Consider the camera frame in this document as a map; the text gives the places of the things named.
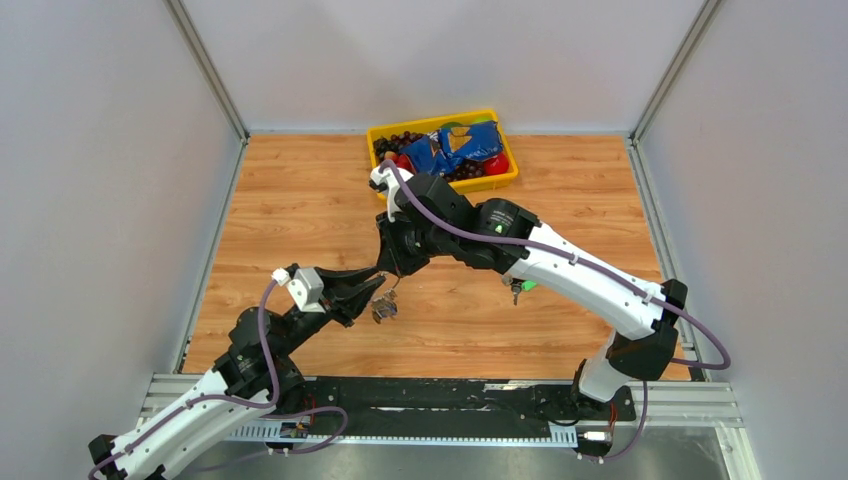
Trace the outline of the large metal keyring with keys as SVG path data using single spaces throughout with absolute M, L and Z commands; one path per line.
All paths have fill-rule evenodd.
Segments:
M 391 286 L 380 294 L 376 294 L 371 300 L 370 308 L 374 322 L 378 325 L 384 320 L 393 319 L 398 313 L 396 302 L 397 287 L 401 279 L 399 277 L 391 284 Z

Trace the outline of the green tagged key bunch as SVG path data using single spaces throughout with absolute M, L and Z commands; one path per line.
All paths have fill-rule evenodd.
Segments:
M 515 278 L 510 275 L 502 276 L 501 281 L 509 288 L 514 306 L 518 305 L 519 297 L 522 293 L 529 292 L 537 286 L 537 283 L 534 281 Z

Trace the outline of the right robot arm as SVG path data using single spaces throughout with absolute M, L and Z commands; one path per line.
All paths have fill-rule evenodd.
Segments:
M 377 218 L 382 270 L 405 277 L 435 257 L 451 257 L 498 273 L 515 295 L 528 282 L 546 287 L 611 326 L 607 343 L 575 375 L 571 403 L 580 415 L 598 416 L 625 383 L 657 380 L 672 362 L 685 284 L 633 277 L 519 205 L 502 198 L 473 205 L 440 177 L 376 167 L 369 184 L 387 202 Z

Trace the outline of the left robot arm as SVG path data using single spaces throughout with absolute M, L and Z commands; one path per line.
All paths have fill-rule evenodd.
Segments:
M 306 380 L 291 355 L 323 327 L 353 325 L 386 278 L 375 267 L 273 271 L 230 345 L 200 379 L 146 423 L 89 444 L 91 479 L 173 479 L 234 430 L 266 415 L 302 418 Z

